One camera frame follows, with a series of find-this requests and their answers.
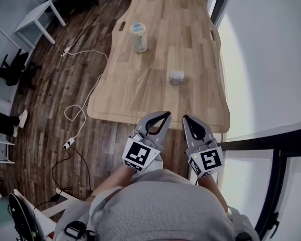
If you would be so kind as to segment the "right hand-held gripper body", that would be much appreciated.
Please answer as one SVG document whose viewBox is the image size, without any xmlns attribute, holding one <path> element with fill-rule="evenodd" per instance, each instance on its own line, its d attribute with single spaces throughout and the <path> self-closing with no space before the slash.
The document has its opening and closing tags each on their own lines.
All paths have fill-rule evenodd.
<svg viewBox="0 0 301 241">
<path fill-rule="evenodd" d="M 218 172 L 224 166 L 222 149 L 212 139 L 206 143 L 186 149 L 188 164 L 197 177 L 205 177 Z"/>
</svg>

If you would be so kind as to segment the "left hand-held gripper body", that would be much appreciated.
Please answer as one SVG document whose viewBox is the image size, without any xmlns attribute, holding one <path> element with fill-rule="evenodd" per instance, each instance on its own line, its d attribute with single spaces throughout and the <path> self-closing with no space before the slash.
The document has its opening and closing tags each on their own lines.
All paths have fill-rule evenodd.
<svg viewBox="0 0 301 241">
<path fill-rule="evenodd" d="M 158 129 L 156 133 L 142 133 L 134 129 L 127 139 L 122 154 L 122 163 L 138 172 L 162 169 L 163 140 L 163 130 Z"/>
</svg>

